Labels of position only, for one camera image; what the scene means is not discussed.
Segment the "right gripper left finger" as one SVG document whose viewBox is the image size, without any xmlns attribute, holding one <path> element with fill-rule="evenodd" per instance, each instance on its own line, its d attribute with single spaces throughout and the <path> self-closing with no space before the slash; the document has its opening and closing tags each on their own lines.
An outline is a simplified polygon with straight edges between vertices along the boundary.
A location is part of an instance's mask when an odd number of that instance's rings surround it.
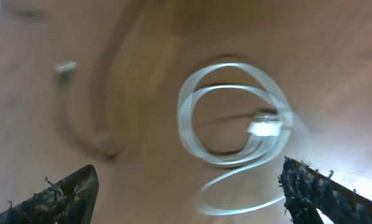
<svg viewBox="0 0 372 224">
<path fill-rule="evenodd" d="M 0 224 L 90 224 L 99 190 L 93 165 L 86 165 L 28 200 L 0 213 Z"/>
</svg>

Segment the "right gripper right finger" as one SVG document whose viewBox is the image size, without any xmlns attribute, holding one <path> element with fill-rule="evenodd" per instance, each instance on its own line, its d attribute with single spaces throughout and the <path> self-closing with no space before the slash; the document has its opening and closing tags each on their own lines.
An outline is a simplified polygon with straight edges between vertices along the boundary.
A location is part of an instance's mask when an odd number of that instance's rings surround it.
<svg viewBox="0 0 372 224">
<path fill-rule="evenodd" d="M 323 223 L 320 213 L 333 223 L 372 224 L 372 201 L 356 190 L 332 180 L 307 164 L 286 157 L 278 177 L 292 223 Z"/>
</svg>

